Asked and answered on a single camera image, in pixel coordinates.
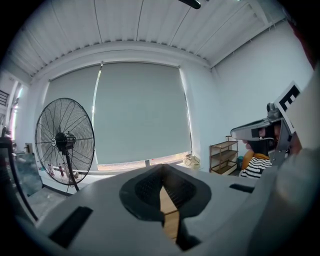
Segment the standing fan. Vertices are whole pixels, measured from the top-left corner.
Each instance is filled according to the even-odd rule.
[[[95,153],[95,135],[87,112],[70,98],[52,101],[36,123],[35,147],[47,174],[78,191],[77,183],[88,174]]]

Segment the black and white striped shirt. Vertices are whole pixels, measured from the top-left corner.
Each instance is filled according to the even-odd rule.
[[[259,179],[264,169],[271,167],[271,162],[268,159],[259,159],[252,157],[247,168],[240,172],[240,177]]]

